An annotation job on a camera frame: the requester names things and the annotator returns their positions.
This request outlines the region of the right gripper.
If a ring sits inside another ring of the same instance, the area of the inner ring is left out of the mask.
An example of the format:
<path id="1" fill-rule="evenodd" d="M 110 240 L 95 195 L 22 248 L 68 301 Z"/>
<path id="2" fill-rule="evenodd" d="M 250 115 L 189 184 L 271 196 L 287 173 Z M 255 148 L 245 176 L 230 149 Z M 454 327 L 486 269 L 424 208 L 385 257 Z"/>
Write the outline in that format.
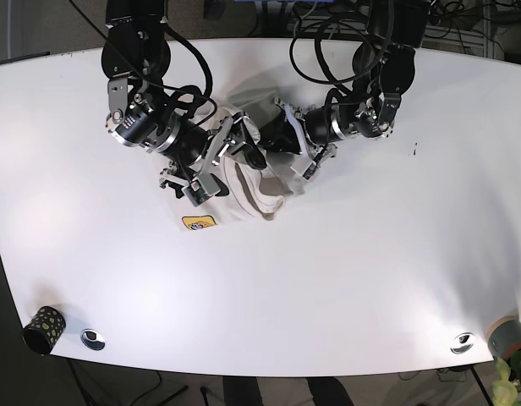
<path id="1" fill-rule="evenodd" d="M 238 112 L 226 116 L 218 128 L 204 130 L 177 114 L 172 115 L 167 131 L 157 137 L 157 153 L 168 159 L 168 166 L 161 171 L 161 187 L 186 187 L 193 183 L 194 177 L 208 174 L 218 166 L 223 156 L 239 152 L 251 168 L 266 169 L 265 156 L 245 126 L 248 117 Z M 205 194 L 208 198 L 225 197 L 229 189 L 216 175 L 207 175 Z"/>

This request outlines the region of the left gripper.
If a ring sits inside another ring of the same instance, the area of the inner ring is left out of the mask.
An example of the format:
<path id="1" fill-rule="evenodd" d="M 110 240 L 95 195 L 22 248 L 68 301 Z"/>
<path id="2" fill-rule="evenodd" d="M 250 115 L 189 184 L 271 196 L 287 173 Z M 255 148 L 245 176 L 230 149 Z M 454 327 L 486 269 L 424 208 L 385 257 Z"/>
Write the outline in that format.
<path id="1" fill-rule="evenodd" d="M 322 107 L 296 107 L 276 97 L 277 116 L 260 128 L 260 146 L 266 151 L 307 156 L 318 165 L 337 155 L 327 113 Z"/>

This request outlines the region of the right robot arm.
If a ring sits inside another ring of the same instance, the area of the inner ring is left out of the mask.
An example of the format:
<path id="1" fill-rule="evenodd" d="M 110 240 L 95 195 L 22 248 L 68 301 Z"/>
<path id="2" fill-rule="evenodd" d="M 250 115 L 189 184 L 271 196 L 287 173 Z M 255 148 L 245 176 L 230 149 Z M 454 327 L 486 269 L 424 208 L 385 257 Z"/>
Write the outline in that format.
<path id="1" fill-rule="evenodd" d="M 227 115 L 211 130 L 194 122 L 200 107 L 214 103 L 213 77 L 196 47 L 167 23 L 165 2 L 110 1 L 106 25 L 101 67 L 108 78 L 107 132 L 122 145 L 167 158 L 161 188 L 172 188 L 177 198 L 186 196 L 198 206 L 229 193 L 215 173 L 223 155 L 241 153 L 253 169 L 266 168 L 266 159 L 245 125 L 245 114 Z M 171 62 L 166 36 L 195 57 L 205 77 L 203 89 L 164 85 Z"/>

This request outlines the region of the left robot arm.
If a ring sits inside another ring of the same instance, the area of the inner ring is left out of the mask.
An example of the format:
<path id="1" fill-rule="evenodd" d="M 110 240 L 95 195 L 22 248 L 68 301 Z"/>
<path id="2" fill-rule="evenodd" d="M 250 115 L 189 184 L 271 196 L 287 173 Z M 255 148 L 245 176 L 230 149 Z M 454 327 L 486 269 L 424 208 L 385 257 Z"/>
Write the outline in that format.
<path id="1" fill-rule="evenodd" d="M 387 137 L 393 129 L 403 94 L 415 77 L 414 56 L 422 45 L 430 17 L 431 1 L 372 1 L 368 13 L 358 5 L 350 10 L 306 24 L 297 16 L 293 38 L 308 30 L 315 32 L 314 54 L 323 73 L 317 79 L 300 72 L 299 76 L 329 90 L 320 107 L 296 109 L 289 115 L 280 112 L 260 131 L 260 147 L 272 153 L 307 156 L 314 165 L 333 157 L 339 141 L 361 135 L 366 139 Z M 329 27 L 354 22 L 365 27 L 355 33 L 362 40 L 352 58 L 353 73 L 339 79 L 332 72 L 322 50 Z"/>

